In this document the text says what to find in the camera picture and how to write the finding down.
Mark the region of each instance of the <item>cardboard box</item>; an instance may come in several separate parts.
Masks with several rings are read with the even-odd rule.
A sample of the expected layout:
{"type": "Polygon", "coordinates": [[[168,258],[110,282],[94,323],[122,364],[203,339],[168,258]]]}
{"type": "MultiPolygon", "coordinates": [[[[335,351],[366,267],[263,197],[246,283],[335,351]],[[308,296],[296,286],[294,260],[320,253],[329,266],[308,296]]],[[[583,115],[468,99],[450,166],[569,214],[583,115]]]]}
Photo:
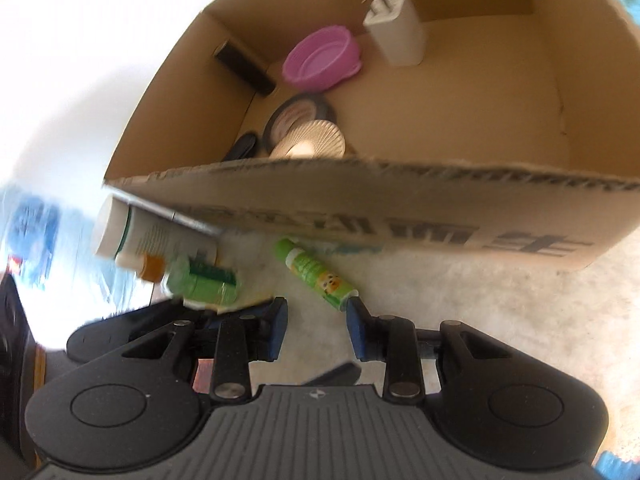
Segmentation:
{"type": "Polygon", "coordinates": [[[146,90],[106,183],[214,224],[590,263],[640,222],[640,43],[616,0],[412,0],[417,67],[387,65],[371,0],[215,0],[146,90]],[[357,156],[218,163],[296,91],[295,44],[346,25],[363,69],[326,93],[357,156]],[[266,98],[212,58],[231,39],[266,98]]]}

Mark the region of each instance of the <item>white cap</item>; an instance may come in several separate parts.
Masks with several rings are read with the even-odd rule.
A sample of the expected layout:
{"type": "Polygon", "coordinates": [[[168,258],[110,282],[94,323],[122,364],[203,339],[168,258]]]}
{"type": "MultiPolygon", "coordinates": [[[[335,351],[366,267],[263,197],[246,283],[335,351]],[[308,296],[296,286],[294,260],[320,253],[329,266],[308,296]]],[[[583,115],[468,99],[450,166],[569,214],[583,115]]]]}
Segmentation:
{"type": "Polygon", "coordinates": [[[116,265],[122,269],[135,270],[136,274],[142,274],[145,270],[144,254],[119,253],[116,256],[116,265]]]}
{"type": "Polygon", "coordinates": [[[129,204],[113,195],[104,201],[91,235],[91,249],[96,256],[113,260],[126,236],[129,204]]]}

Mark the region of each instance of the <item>green lip balm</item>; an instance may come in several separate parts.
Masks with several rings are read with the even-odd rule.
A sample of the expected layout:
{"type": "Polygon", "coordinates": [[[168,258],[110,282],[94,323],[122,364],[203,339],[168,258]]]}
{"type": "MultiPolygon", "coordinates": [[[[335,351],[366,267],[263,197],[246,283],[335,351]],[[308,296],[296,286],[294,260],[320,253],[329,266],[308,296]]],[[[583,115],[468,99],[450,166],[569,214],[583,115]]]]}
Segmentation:
{"type": "Polygon", "coordinates": [[[347,309],[347,300],[358,295],[351,283],[338,277],[288,238],[276,243],[275,254],[277,259],[284,262],[291,272],[325,298],[335,310],[344,312],[347,309]]]}

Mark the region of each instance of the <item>pink silicone cup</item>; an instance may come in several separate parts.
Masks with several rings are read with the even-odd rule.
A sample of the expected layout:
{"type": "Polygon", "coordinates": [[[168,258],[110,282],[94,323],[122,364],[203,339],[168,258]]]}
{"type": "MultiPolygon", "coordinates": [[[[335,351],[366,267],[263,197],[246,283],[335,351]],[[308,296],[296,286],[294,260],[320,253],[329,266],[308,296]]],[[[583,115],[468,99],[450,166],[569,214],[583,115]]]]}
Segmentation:
{"type": "Polygon", "coordinates": [[[282,65],[284,80],[304,92],[322,92],[358,73],[360,47],[346,27],[321,28],[300,41],[282,65]]]}

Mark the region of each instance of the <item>charger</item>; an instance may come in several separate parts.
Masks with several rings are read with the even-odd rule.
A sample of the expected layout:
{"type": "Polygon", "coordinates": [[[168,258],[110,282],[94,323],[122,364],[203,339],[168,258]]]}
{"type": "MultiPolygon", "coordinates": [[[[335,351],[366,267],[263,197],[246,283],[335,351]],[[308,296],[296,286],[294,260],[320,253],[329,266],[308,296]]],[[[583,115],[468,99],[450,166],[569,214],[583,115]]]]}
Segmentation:
{"type": "Polygon", "coordinates": [[[362,24],[390,65],[422,61],[427,36],[411,0],[373,0],[362,24]]]}

